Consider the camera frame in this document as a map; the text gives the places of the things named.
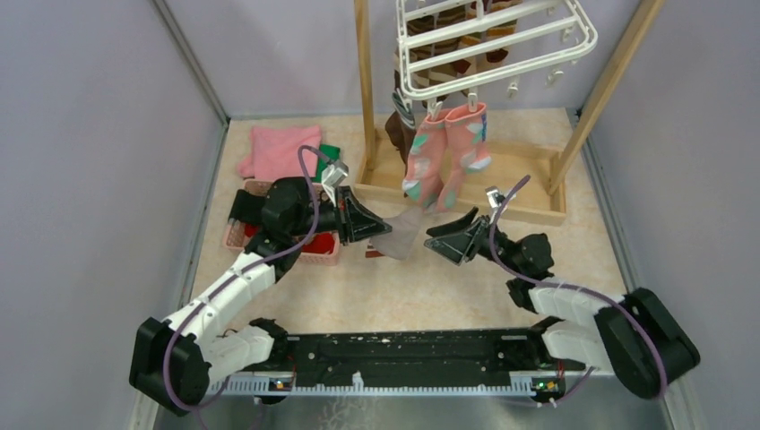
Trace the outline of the pink towel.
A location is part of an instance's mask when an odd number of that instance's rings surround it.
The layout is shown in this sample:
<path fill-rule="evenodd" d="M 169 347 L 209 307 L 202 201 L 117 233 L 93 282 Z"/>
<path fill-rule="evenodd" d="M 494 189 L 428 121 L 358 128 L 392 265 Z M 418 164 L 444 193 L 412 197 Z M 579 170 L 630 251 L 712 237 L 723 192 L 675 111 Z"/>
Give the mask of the pink towel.
<path fill-rule="evenodd" d="M 298 149 L 301 146 L 318 149 L 322 129 L 319 125 L 286 128 L 255 125 L 249 138 L 250 152 L 237 164 L 237 173 L 243 178 L 274 181 L 302 176 Z"/>

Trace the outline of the dark brown grey-cuffed sock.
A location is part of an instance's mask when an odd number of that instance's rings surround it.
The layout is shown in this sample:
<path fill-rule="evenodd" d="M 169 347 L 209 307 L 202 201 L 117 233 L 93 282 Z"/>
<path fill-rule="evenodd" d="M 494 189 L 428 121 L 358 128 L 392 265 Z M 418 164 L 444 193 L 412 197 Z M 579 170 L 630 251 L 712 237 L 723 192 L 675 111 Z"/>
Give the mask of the dark brown grey-cuffed sock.
<path fill-rule="evenodd" d="M 407 165 L 410 147 L 417 132 L 416 119 L 411 101 L 404 98 L 400 90 L 394 91 L 392 101 L 394 111 L 386 120 L 384 129 L 403 164 Z"/>

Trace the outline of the pink plastic basket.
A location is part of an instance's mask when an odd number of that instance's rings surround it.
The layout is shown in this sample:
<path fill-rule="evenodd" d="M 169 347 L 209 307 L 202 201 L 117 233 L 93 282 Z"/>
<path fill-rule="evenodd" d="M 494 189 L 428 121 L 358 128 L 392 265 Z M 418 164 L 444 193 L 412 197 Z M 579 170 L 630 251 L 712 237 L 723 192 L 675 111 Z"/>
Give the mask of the pink plastic basket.
<path fill-rule="evenodd" d="M 249 193 L 254 195 L 265 196 L 272 182 L 259 181 L 253 178 L 246 179 L 240 189 L 246 189 Z M 242 222 L 227 223 L 226 230 L 222 238 L 222 245 L 231 251 L 242 251 L 247 239 L 244 237 L 244 229 Z M 300 255 L 299 260 L 301 262 L 334 266 L 339 261 L 339 255 L 341 253 L 341 244 L 336 233 L 332 233 L 336 239 L 336 246 L 334 253 L 329 255 Z"/>

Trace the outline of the grey brown sock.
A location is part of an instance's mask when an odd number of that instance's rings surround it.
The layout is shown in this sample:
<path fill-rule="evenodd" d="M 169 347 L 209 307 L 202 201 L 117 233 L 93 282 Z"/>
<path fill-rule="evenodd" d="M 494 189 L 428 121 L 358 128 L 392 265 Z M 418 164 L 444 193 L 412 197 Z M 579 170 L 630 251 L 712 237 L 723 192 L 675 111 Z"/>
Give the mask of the grey brown sock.
<path fill-rule="evenodd" d="M 380 236 L 371 237 L 368 241 L 365 257 L 368 259 L 388 257 L 403 261 L 410 256 L 412 245 L 420 230 L 423 210 L 420 207 L 409 207 L 396 216 L 385 218 L 384 222 L 392 230 Z"/>

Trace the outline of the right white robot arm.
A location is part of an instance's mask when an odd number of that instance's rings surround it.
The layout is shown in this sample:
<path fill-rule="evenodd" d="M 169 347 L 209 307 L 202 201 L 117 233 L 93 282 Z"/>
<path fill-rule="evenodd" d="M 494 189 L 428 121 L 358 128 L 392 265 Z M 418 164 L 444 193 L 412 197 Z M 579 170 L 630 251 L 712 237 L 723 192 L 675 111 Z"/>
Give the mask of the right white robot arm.
<path fill-rule="evenodd" d="M 701 364 L 695 343 L 647 288 L 607 296 L 556 277 L 548 236 L 512 240 L 492 219 L 471 210 L 427 230 L 426 248 L 456 265 L 483 257 L 512 275 L 506 287 L 518 307 L 544 316 L 525 345 L 528 362 L 549 369 L 559 359 L 613 373 L 642 399 L 660 397 Z"/>

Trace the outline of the red patterned sock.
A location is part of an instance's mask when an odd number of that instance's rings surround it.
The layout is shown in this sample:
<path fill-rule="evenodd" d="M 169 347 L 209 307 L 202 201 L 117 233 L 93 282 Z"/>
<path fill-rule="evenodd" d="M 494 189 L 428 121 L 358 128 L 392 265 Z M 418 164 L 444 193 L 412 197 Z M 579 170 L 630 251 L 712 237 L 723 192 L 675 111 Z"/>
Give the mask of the red patterned sock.
<path fill-rule="evenodd" d="M 272 239 L 272 235 L 260 225 L 244 223 L 243 229 L 244 237 L 247 239 L 244 249 L 247 251 L 253 250 L 255 244 L 263 243 L 265 239 Z M 334 253 L 336 244 L 333 234 L 317 233 L 300 248 L 300 253 L 302 255 L 329 255 Z"/>

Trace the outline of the white clip hanger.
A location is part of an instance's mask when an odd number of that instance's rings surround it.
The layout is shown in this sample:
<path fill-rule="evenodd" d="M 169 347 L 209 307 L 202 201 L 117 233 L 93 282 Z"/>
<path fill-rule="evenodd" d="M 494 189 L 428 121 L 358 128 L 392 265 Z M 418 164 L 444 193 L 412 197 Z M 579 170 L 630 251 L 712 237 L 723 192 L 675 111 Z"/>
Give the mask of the white clip hanger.
<path fill-rule="evenodd" d="M 442 1 L 432 5 L 421 3 L 415 9 L 410 9 L 405 1 L 396 2 L 397 48 L 394 66 L 396 87 L 404 98 L 420 101 L 428 110 L 433 111 L 439 108 L 446 97 L 462 93 L 467 103 L 474 106 L 483 99 L 478 94 L 479 88 L 496 81 L 507 81 L 507 96 L 512 98 L 518 91 L 520 76 L 546 69 L 546 84 L 552 86 L 560 79 L 566 65 L 575 64 L 597 46 L 599 33 L 577 1 L 476 1 L 479 3 L 478 17 L 473 21 L 418 36 L 408 36 L 402 28 L 407 20 L 471 2 L 474 1 Z M 517 20 L 518 26 L 515 34 L 511 36 L 417 62 L 411 62 L 408 58 L 413 47 L 483 31 L 498 23 L 512 20 Z M 509 47 L 510 52 L 504 63 L 492 70 L 477 72 L 426 89 L 418 88 L 411 82 L 411 75 L 415 72 L 484 54 L 499 47 Z"/>

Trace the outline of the green cloth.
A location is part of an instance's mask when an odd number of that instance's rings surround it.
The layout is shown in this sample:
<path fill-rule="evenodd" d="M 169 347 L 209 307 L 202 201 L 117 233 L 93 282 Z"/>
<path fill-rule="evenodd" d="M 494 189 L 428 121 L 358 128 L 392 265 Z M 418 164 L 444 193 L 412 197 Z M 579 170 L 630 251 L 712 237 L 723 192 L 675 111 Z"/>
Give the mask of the green cloth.
<path fill-rule="evenodd" d="M 313 177 L 314 182 L 322 181 L 323 172 L 327 169 L 330 161 L 341 158 L 341 149 L 339 147 L 321 143 L 318 147 L 318 150 L 320 150 L 326 156 L 326 158 L 319 158 L 317 160 L 315 176 Z"/>

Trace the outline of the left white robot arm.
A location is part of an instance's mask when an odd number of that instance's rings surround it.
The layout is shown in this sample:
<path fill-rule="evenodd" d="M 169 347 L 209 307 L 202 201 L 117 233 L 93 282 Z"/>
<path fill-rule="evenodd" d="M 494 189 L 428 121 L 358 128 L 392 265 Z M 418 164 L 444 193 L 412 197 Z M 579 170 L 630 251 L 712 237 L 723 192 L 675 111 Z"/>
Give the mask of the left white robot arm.
<path fill-rule="evenodd" d="M 259 229 L 233 264 L 187 305 L 162 320 L 150 317 L 137 330 L 128 382 L 177 416 L 199 409 L 213 384 L 247 366 L 284 365 L 288 348 L 279 326 L 254 322 L 223 332 L 293 268 L 311 236 L 335 234 L 348 245 L 393 230 L 347 185 L 316 189 L 307 178 L 285 177 L 253 203 Z"/>

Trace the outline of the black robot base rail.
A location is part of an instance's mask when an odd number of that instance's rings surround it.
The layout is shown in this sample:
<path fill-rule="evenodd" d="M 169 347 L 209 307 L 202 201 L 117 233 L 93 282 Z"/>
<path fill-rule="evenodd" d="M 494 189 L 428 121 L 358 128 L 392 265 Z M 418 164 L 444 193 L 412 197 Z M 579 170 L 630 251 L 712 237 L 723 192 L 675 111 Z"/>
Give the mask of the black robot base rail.
<path fill-rule="evenodd" d="M 291 334 L 250 365 L 281 391 L 564 396 L 582 363 L 551 357 L 535 328 Z"/>

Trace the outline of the pink patterned sock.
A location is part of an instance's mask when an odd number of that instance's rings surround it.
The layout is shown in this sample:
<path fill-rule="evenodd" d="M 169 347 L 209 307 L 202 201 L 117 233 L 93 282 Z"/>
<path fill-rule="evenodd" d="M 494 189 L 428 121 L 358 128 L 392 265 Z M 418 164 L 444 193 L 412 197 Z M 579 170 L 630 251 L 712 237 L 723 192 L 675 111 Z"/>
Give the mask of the pink patterned sock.
<path fill-rule="evenodd" d="M 447 145 L 445 117 L 450 108 L 441 110 L 436 119 L 426 116 L 410 146 L 407 172 L 402 190 L 425 211 L 432 211 L 443 189 L 440 170 Z"/>
<path fill-rule="evenodd" d="M 456 204 L 466 176 L 485 170 L 492 158 L 488 152 L 488 105 L 478 102 L 471 109 L 462 105 L 444 118 L 446 145 L 450 151 L 450 171 L 436 202 L 437 211 L 449 211 Z"/>

